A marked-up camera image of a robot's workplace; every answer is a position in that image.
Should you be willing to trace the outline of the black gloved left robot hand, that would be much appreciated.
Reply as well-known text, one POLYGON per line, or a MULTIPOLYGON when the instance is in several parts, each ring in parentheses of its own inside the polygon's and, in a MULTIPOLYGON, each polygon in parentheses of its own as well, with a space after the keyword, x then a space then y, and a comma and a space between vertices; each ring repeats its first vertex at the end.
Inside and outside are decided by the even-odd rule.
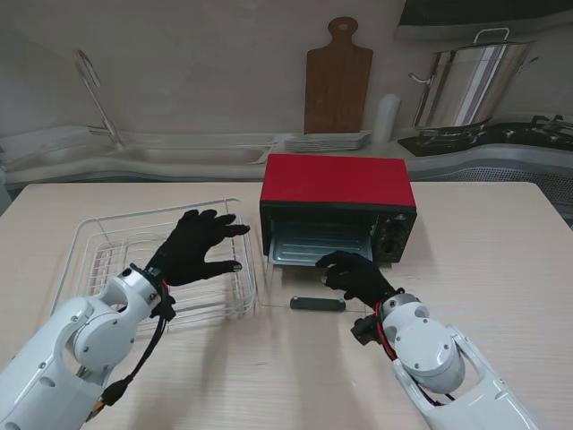
POLYGON ((211 248, 250 231, 235 220, 234 214, 219 215, 212 209, 187 211, 151 257, 145 271, 174 287, 240 271, 242 264, 236 260, 206 261, 211 248))

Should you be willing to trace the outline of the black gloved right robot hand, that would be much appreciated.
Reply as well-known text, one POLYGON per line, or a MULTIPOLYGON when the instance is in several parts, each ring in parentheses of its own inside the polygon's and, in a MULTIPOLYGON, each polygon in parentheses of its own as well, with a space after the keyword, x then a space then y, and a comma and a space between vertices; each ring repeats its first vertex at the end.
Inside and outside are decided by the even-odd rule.
POLYGON ((397 294, 377 264, 360 254, 336 251, 322 256, 315 266, 326 270, 325 286, 341 290, 345 300, 357 298, 371 309, 397 294))

